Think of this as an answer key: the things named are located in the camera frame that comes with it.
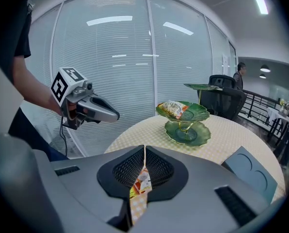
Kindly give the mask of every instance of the glass wall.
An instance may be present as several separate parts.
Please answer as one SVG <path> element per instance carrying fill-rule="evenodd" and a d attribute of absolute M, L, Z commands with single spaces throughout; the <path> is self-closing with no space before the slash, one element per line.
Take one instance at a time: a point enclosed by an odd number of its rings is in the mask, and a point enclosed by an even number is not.
<path fill-rule="evenodd" d="M 59 67 L 74 67 L 121 115 L 116 123 L 84 123 L 70 135 L 64 128 L 73 156 L 79 155 L 76 146 L 85 155 L 104 153 L 126 129 L 154 116 L 155 102 L 198 102 L 196 91 L 183 84 L 208 83 L 210 75 L 222 74 L 223 55 L 228 65 L 236 61 L 227 37 L 177 0 L 68 0 L 53 29 L 58 10 L 31 26 L 29 70 L 50 86 L 50 63 L 53 77 Z M 64 152 L 59 116 L 26 102 L 22 108 L 51 146 Z"/>
<path fill-rule="evenodd" d="M 31 56 L 25 59 L 27 69 L 38 81 L 47 86 L 51 86 L 49 53 L 51 36 L 58 10 L 59 7 L 52 9 L 31 25 L 29 32 Z M 53 111 L 26 101 L 23 101 L 21 104 L 21 109 L 40 135 L 53 148 L 65 154 L 65 144 L 59 135 L 61 117 Z M 64 128 L 64 134 L 67 141 L 68 157 L 81 156 L 66 128 Z"/>
<path fill-rule="evenodd" d="M 157 59 L 158 103 L 198 102 L 184 83 L 208 83 L 212 74 L 209 33 L 203 15 L 175 0 L 150 0 Z"/>
<path fill-rule="evenodd" d="M 153 60 L 146 0 L 72 0 L 60 12 L 53 75 L 74 67 L 120 113 L 115 123 L 84 123 L 73 134 L 89 155 L 154 115 Z"/>
<path fill-rule="evenodd" d="M 230 59 L 230 48 L 228 45 L 227 37 L 221 32 L 221 30 L 213 24 L 212 21 L 207 19 L 208 29 L 211 39 L 212 47 L 212 74 L 223 74 L 223 55 L 226 56 L 227 60 Z"/>
<path fill-rule="evenodd" d="M 231 43 L 229 43 L 230 46 L 230 52 L 231 52 L 231 59 L 230 59 L 230 70 L 231 70 L 231 77 L 234 76 L 234 73 L 237 72 L 237 64 L 236 64 L 236 52 L 235 52 L 235 48 L 233 48 L 233 46 L 231 45 Z"/>

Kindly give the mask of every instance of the tablecloth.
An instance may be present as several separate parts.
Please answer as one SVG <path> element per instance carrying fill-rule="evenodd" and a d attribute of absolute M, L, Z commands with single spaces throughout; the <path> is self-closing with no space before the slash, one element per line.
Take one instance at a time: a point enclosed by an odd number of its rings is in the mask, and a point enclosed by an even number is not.
<path fill-rule="evenodd" d="M 280 165 L 269 147 L 252 131 L 222 117 L 210 115 L 203 121 L 211 131 L 211 139 L 201 147 L 188 147 L 171 140 L 165 133 L 168 121 L 162 116 L 143 120 L 123 132 L 106 150 L 116 151 L 130 146 L 152 145 L 176 150 L 221 164 L 240 146 L 246 148 L 277 181 L 273 201 L 285 195 L 285 181 Z M 131 200 L 131 214 L 136 221 L 146 210 L 146 195 Z"/>
<path fill-rule="evenodd" d="M 280 115 L 278 110 L 276 110 L 274 108 L 271 108 L 271 107 L 267 108 L 267 115 L 270 117 L 269 118 L 269 123 L 273 122 L 277 118 L 281 118 L 284 121 L 289 122 L 289 117 L 288 116 Z"/>

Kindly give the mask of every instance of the office chair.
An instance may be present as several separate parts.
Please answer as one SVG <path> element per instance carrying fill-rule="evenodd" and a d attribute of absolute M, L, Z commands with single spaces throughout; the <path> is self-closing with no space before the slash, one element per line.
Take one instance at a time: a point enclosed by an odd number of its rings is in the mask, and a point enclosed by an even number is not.
<path fill-rule="evenodd" d="M 222 91 L 203 91 L 201 105 L 210 114 L 235 120 L 246 101 L 246 95 L 237 89 L 224 87 Z"/>
<path fill-rule="evenodd" d="M 235 88 L 236 87 L 236 81 L 229 76 L 226 75 L 211 75 L 209 77 L 209 83 L 210 85 L 215 85 L 218 87 L 228 87 L 228 88 Z"/>

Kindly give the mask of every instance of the snack wrapper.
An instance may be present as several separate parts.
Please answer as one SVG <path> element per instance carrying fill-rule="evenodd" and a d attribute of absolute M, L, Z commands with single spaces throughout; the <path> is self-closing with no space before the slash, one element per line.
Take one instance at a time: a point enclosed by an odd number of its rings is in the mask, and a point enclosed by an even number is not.
<path fill-rule="evenodd" d="M 132 199 L 139 194 L 148 193 L 150 191 L 152 191 L 150 176 L 148 169 L 144 167 L 129 192 L 129 199 Z"/>
<path fill-rule="evenodd" d="M 189 107 L 178 101 L 167 101 L 158 105 L 161 110 L 167 112 L 172 117 L 179 119 L 182 113 L 185 112 Z"/>

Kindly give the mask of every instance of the green leaf-shaped plate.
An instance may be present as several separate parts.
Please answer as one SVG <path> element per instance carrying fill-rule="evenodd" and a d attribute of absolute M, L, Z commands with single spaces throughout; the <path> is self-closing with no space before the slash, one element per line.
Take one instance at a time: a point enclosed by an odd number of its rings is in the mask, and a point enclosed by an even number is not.
<path fill-rule="evenodd" d="M 202 91 L 212 91 L 216 90 L 219 87 L 204 83 L 184 83 L 185 86 L 188 88 L 192 88 L 193 90 L 202 90 Z"/>
<path fill-rule="evenodd" d="M 181 123 L 181 128 L 185 129 L 190 123 Z M 168 121 L 165 124 L 166 134 L 174 141 L 190 147 L 200 147 L 205 145 L 211 138 L 210 130 L 201 122 L 194 123 L 187 131 L 183 132 L 179 128 L 179 122 Z"/>
<path fill-rule="evenodd" d="M 189 108 L 182 113 L 182 116 L 179 119 L 169 115 L 167 112 L 163 111 L 158 106 L 156 107 L 156 112 L 163 117 L 167 117 L 169 120 L 174 120 L 178 122 L 204 121 L 209 117 L 209 112 L 207 111 L 207 109 L 200 104 L 190 103 L 186 101 L 178 101 L 178 102 L 189 106 Z"/>

